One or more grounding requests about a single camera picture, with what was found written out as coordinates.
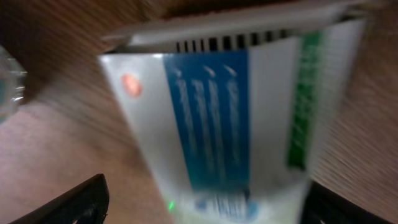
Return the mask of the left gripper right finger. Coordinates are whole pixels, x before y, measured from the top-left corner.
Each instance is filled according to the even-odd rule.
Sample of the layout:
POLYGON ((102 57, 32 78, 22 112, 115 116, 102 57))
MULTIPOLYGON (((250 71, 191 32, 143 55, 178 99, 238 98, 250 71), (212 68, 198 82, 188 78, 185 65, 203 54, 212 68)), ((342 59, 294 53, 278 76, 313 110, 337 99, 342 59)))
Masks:
POLYGON ((391 224, 318 182, 312 182, 300 224, 391 224))

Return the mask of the clear plastic container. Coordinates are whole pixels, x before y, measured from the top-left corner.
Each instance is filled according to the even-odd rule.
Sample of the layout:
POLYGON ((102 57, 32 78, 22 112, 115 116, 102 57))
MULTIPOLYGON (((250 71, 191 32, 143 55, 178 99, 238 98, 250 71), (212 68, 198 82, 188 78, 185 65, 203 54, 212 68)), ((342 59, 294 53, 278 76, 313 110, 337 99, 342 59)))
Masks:
POLYGON ((1 46, 1 123, 16 113, 24 99, 26 70, 1 46))

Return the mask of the white Panadol box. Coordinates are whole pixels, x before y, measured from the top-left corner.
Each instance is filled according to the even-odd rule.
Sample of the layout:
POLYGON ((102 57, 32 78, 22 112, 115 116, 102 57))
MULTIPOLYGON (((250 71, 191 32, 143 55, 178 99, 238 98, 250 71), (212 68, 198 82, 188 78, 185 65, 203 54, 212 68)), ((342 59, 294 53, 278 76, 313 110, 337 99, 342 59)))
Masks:
POLYGON ((99 56, 176 223, 299 223, 345 88, 359 1, 176 17, 99 56))

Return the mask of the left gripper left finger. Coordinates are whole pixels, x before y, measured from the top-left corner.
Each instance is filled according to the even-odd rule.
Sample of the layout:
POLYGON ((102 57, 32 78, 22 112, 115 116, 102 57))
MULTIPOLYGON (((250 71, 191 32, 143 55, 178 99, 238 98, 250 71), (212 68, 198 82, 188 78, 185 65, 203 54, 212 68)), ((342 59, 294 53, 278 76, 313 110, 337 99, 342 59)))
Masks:
POLYGON ((96 174, 11 224, 103 224, 109 207, 104 174, 96 174))

